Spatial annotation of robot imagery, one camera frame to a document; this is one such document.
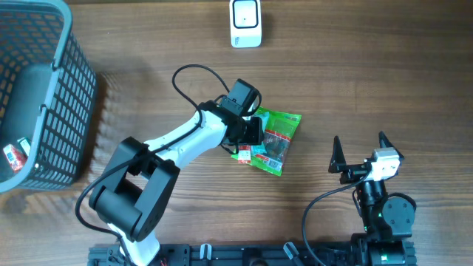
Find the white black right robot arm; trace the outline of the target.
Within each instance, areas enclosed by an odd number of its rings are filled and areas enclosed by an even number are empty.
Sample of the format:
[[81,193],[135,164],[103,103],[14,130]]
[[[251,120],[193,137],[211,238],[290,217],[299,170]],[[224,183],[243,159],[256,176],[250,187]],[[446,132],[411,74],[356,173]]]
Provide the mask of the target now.
[[378,134],[379,147],[361,164],[348,164],[341,141],[335,136],[328,171],[339,173],[342,185],[353,185],[355,206],[364,225],[364,233],[350,240],[353,265],[416,265],[412,236],[416,202],[399,192],[388,193],[385,182],[398,175],[404,156]]

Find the green gummy candy bag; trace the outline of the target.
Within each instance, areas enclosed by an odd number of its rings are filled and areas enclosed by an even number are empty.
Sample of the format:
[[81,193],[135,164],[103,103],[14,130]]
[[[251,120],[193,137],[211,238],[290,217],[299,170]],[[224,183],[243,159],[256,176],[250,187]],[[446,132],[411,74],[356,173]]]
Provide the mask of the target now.
[[[260,145],[250,146],[251,163],[248,165],[281,176],[287,152],[302,116],[260,106],[254,117],[262,119],[264,140]],[[238,154],[231,157],[238,161]]]

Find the dark green small box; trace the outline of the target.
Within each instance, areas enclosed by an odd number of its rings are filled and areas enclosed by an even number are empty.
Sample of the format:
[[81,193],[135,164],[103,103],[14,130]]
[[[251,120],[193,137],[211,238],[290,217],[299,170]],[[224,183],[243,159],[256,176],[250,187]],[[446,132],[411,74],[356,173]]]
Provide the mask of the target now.
[[22,137],[17,140],[17,143],[21,147],[22,152],[29,157],[30,156],[30,150],[31,150],[31,142],[27,137]]

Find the orange small box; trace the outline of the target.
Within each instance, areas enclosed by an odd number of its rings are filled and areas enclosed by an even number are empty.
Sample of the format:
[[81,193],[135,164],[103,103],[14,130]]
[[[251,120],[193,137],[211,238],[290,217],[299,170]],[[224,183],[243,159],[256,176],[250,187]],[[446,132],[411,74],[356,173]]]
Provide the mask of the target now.
[[3,152],[14,173],[23,169],[27,162],[27,158],[19,149],[12,144],[8,144],[3,148]]

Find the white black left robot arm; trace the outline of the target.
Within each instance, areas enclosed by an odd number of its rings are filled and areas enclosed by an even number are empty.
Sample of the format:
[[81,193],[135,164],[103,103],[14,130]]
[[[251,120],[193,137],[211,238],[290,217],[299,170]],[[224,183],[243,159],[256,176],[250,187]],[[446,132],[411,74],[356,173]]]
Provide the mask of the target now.
[[89,189],[89,207],[115,235],[106,265],[150,265],[160,251],[153,230],[161,220],[180,171],[207,150],[259,145],[262,120],[255,116],[260,92],[239,79],[227,95],[197,105],[194,116],[168,134],[141,143],[133,137],[115,149]]

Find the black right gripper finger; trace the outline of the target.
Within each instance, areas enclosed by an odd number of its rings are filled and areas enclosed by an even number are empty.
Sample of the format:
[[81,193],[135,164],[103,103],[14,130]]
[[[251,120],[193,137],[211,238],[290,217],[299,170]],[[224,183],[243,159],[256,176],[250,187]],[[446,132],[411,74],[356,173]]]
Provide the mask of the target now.
[[399,159],[404,159],[402,153],[389,141],[383,131],[378,133],[378,141],[381,148],[393,148],[398,153]]
[[347,170],[347,163],[345,160],[343,148],[339,136],[335,136],[333,139],[333,153],[330,159],[328,172],[335,174],[341,173]]

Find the red stick packet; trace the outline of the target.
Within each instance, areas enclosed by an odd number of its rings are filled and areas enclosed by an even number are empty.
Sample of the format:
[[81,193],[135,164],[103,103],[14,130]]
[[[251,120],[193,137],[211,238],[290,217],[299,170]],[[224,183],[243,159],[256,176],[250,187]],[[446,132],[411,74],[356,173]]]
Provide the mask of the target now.
[[239,146],[238,162],[242,164],[251,163],[251,147],[249,145]]

